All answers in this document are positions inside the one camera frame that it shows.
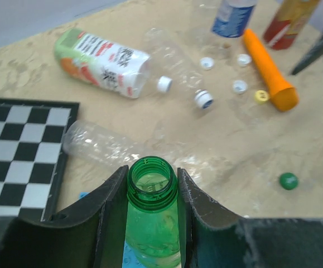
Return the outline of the green plastic bottle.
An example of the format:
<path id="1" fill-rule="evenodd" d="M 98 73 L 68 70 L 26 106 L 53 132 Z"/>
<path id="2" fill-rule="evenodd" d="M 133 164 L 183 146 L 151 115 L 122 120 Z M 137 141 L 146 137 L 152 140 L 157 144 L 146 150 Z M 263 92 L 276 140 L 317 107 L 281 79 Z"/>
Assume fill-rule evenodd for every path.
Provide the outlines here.
<path id="1" fill-rule="evenodd" d="M 166 160 L 146 156 L 129 169 L 125 241 L 145 267 L 181 262 L 177 196 L 177 176 Z"/>

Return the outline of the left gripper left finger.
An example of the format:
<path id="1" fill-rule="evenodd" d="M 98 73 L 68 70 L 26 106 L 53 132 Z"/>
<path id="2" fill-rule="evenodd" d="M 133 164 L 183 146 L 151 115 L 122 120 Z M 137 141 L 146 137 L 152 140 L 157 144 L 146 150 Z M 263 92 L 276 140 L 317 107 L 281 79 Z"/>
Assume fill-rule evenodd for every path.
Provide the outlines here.
<path id="1" fill-rule="evenodd" d="M 0 267 L 122 267 L 128 171 L 48 221 L 0 217 Z"/>

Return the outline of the green bottle cap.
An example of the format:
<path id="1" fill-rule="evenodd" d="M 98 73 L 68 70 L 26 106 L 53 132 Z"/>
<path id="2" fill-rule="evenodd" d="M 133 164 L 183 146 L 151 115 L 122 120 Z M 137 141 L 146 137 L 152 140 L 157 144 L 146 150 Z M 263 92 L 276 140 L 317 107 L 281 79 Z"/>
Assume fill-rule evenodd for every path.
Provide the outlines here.
<path id="1" fill-rule="evenodd" d="M 298 177 L 293 173 L 282 173 L 279 176 L 279 184 L 286 190 L 293 190 L 298 187 Z"/>

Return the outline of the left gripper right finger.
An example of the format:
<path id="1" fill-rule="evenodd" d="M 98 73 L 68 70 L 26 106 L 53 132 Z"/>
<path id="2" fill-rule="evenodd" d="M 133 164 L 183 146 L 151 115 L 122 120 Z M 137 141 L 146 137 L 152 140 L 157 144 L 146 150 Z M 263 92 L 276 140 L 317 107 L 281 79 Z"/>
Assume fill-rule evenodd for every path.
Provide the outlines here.
<path id="1" fill-rule="evenodd" d="M 244 218 L 177 180 L 182 267 L 323 267 L 323 218 Z"/>

